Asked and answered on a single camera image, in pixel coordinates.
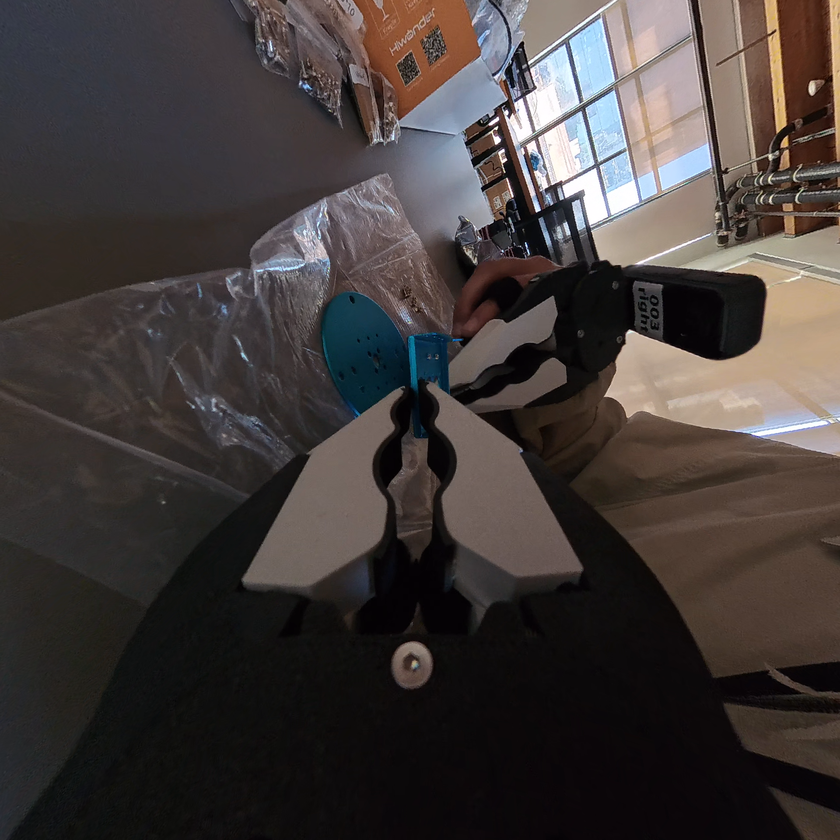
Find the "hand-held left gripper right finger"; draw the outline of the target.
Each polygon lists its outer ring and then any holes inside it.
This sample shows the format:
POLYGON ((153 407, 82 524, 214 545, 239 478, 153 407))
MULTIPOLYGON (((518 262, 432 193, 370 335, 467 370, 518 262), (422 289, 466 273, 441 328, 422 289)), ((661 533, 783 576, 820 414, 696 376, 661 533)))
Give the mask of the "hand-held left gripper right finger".
POLYGON ((443 590, 479 624, 496 603, 581 583, 583 566, 522 449, 436 384, 420 384, 443 590))

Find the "person's right hand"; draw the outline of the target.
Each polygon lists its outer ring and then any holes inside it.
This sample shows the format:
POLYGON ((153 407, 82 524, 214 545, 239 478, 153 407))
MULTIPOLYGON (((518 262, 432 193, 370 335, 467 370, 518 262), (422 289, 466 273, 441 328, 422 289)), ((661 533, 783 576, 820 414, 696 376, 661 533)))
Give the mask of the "person's right hand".
POLYGON ((451 336, 455 340, 471 339, 489 321, 499 317, 499 305, 493 300, 485 300, 485 296, 489 288, 500 280, 510 277, 520 287, 525 287, 535 276, 559 268, 559 265, 541 256, 494 259, 478 265, 456 301, 451 336))

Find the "blue U-shaped metal bracket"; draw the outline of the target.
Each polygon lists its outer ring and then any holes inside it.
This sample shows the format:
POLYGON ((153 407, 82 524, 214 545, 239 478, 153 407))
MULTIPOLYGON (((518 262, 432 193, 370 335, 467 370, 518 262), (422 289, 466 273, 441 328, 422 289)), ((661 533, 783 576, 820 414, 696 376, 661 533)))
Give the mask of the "blue U-shaped metal bracket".
POLYGON ((417 333, 407 340, 409 381, 413 392, 413 434, 417 439, 428 438, 421 414, 419 384, 433 384, 450 394, 448 352, 454 342, 451 336, 440 332, 417 333))

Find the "bubble wrap pouch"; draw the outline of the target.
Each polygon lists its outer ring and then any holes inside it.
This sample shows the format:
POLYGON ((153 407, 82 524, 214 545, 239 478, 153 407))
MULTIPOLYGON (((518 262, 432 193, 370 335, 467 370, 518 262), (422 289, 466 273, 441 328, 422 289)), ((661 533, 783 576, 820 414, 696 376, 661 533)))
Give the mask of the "bubble wrap pouch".
POLYGON ((520 28, 528 1, 466 1, 480 56, 495 81, 508 68, 524 39, 520 28))

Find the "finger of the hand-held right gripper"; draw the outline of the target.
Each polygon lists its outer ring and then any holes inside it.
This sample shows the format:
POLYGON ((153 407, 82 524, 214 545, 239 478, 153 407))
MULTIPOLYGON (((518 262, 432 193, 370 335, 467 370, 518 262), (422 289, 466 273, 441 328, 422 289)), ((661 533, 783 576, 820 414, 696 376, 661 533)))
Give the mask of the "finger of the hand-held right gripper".
POLYGON ((518 410, 566 385, 565 366, 554 357, 543 361, 527 380, 504 385, 499 393, 483 396, 469 403, 476 414, 518 410))
POLYGON ((551 297, 509 322, 490 320, 450 362, 449 386, 468 387, 499 373, 515 351, 548 340, 557 317, 551 297))

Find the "grey desk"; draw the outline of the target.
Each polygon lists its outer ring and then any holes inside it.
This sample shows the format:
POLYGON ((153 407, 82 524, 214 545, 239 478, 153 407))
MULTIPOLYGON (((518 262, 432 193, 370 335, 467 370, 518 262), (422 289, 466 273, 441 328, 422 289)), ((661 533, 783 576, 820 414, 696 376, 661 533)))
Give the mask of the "grey desk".
MULTIPOLYGON (((451 287, 487 203, 454 135, 367 146, 261 68, 230 2, 2 2, 2 314, 244 267, 270 228, 387 173, 451 287)), ((144 604, 2 538, 2 838, 67 760, 144 604)))

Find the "large grid window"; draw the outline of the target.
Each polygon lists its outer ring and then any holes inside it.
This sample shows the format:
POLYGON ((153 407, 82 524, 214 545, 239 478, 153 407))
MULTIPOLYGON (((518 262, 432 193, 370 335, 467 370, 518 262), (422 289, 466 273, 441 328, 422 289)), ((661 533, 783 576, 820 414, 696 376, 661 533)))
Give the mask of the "large grid window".
POLYGON ((688 2, 604 3, 529 69, 512 128, 545 205, 601 224, 711 170, 688 2))

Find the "orange cardboard box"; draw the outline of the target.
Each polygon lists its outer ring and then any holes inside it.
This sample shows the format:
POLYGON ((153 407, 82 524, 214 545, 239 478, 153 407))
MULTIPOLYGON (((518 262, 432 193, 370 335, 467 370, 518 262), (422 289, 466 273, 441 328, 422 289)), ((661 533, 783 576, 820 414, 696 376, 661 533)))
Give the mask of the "orange cardboard box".
POLYGON ((359 1, 373 70, 393 86, 402 129, 458 134, 504 100, 463 1, 359 1))

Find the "metal conduit pole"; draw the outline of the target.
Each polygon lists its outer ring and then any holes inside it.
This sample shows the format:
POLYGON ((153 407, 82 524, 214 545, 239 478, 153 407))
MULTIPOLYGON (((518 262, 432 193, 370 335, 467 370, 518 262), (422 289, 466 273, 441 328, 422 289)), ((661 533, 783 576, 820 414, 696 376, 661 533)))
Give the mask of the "metal conduit pole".
POLYGON ((700 2, 688 1, 692 35, 696 44, 696 61, 699 75, 700 92, 706 116, 707 135, 710 149, 711 171, 716 190, 715 204, 715 240, 720 249, 730 244, 732 229, 729 216, 728 189, 721 165, 721 149, 718 137, 718 125, 711 87, 710 66, 707 56, 705 31, 702 24, 700 2))

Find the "black insulated pipe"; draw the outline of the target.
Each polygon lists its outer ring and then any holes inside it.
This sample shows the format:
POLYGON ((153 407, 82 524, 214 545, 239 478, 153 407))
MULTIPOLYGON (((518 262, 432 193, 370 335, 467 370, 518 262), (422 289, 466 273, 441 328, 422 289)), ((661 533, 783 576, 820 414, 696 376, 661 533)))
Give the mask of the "black insulated pipe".
POLYGON ((788 169, 768 169, 747 174, 739 178, 733 186, 741 189, 750 187, 779 186, 784 184, 810 184, 839 179, 839 161, 819 164, 799 164, 788 169))
POLYGON ((837 205, 839 189, 812 188, 810 185, 795 185, 789 188, 770 188, 768 186, 741 189, 731 199, 735 207, 782 207, 787 205, 837 205))

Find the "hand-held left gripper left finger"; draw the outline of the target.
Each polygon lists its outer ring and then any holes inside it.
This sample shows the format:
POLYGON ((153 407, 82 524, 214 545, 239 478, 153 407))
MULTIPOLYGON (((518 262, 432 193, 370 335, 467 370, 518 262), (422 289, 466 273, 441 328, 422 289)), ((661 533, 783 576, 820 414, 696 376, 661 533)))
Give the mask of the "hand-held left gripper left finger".
POLYGON ((410 623, 417 596, 389 485, 403 467, 413 392, 396 388, 307 455, 241 583, 326 602, 362 623, 410 623))

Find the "black mesh cart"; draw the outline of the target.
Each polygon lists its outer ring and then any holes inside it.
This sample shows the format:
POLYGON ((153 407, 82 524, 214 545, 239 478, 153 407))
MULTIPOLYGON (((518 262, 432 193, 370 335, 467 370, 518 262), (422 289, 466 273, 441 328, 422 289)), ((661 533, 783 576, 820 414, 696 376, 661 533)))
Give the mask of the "black mesh cart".
POLYGON ((557 266, 599 260, 585 208, 585 191, 560 198, 521 224, 521 241, 530 256, 557 266))

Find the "curved black pipe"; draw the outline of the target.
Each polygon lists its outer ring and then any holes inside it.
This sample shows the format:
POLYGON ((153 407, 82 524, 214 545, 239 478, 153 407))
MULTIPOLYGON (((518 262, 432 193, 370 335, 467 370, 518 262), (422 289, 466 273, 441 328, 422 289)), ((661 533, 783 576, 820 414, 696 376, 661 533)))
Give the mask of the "curved black pipe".
POLYGON ((787 123, 780 129, 770 142, 768 151, 768 167, 766 174, 777 172, 781 165, 782 145, 783 141, 789 138, 794 133, 801 131, 805 126, 814 122, 820 121, 824 118, 833 115, 833 105, 828 104, 825 107, 819 108, 813 112, 806 114, 804 117, 793 120, 787 123))

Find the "large clear plastic bag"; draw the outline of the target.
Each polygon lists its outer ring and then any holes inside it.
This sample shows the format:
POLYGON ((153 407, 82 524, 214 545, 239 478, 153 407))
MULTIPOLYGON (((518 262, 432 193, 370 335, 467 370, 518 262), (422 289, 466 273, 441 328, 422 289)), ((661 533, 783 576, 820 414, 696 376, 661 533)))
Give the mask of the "large clear plastic bag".
POLYGON ((243 269, 2 322, 2 539, 151 603, 343 419, 306 325, 243 269))

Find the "pile of clear screw bags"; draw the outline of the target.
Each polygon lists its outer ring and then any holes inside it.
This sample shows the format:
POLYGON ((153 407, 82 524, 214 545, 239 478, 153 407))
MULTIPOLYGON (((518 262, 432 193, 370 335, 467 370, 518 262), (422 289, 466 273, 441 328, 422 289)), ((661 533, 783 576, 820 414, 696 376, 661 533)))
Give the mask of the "pile of clear screw bags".
POLYGON ((295 81, 343 125, 347 91, 368 144, 396 144, 402 129, 396 90, 373 67, 364 44, 366 23, 351 1, 232 1, 253 29, 261 66, 295 81))

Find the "wooden shelf with boxes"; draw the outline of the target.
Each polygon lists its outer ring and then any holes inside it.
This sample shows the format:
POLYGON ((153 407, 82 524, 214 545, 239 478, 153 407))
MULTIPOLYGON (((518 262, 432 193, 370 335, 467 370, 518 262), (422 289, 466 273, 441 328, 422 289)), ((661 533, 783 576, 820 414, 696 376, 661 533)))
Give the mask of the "wooden shelf with boxes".
POLYGON ((490 221, 502 220, 509 202, 524 219, 540 209, 530 188, 522 148, 504 106, 480 118, 462 132, 470 163, 479 179, 490 221))

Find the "crumpled silver foil bag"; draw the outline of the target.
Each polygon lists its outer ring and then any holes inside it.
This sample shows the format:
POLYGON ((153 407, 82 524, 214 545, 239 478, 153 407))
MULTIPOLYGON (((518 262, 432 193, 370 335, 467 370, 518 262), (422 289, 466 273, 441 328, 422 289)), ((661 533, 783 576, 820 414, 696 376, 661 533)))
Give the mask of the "crumpled silver foil bag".
POLYGON ((496 243, 483 238, 480 229, 464 215, 458 216, 454 244, 458 264, 467 275, 472 274, 478 265, 498 259, 502 254, 496 243))

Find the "blue round metal plate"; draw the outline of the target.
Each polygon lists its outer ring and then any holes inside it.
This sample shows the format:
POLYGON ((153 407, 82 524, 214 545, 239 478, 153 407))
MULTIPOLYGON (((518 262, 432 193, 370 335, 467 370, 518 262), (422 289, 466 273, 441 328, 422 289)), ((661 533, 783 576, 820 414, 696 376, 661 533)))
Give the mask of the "blue round metal plate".
POLYGON ((402 334, 385 310, 360 292, 346 291, 327 304, 321 339, 332 381, 354 415, 410 385, 402 334))

